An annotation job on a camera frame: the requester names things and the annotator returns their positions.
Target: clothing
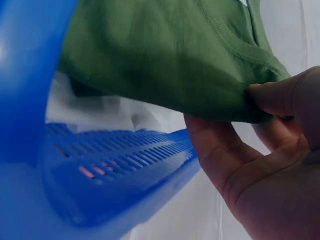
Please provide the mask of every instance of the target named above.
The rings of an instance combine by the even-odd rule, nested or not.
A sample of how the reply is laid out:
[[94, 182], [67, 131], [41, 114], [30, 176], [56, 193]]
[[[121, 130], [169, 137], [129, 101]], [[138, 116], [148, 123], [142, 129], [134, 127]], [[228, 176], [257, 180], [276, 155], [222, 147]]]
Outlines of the clothing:
[[[268, 44], [260, 1], [247, 4], [79, 0], [58, 69], [103, 94], [215, 121], [265, 122], [271, 116], [246, 88], [289, 74]], [[86, 89], [74, 87], [82, 96]]]

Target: fingernail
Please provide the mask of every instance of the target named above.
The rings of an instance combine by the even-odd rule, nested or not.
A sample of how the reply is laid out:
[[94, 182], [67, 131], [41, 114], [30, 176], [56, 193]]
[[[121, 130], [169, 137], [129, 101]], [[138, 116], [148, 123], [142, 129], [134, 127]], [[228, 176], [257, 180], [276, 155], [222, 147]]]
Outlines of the fingernail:
[[249, 86], [249, 88], [256, 88], [256, 87], [259, 87], [259, 86], [261, 86], [261, 84], [255, 83], [255, 84], [251, 84], [251, 85]]

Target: laundry basket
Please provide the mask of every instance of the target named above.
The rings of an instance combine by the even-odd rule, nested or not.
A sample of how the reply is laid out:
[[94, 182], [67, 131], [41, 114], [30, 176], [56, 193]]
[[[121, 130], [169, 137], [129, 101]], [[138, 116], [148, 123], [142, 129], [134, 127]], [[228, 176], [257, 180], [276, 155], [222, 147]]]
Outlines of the laundry basket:
[[75, 5], [0, 1], [0, 240], [118, 239], [200, 169], [186, 130], [73, 134], [44, 124]]

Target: hand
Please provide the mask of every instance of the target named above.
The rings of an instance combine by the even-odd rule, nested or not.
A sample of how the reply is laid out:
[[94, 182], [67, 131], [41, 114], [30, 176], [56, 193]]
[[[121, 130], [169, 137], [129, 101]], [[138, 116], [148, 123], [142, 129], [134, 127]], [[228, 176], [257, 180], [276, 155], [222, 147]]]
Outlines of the hand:
[[295, 116], [253, 126], [271, 154], [230, 123], [185, 115], [199, 162], [253, 239], [320, 239], [320, 67], [248, 92], [265, 112]]

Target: basket handle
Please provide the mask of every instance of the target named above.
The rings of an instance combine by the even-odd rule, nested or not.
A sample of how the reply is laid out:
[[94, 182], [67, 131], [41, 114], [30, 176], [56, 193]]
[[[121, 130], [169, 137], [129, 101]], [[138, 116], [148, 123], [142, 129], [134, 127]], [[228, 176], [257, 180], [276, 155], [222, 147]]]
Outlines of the basket handle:
[[0, 1], [0, 163], [37, 162], [50, 84], [76, 2]]

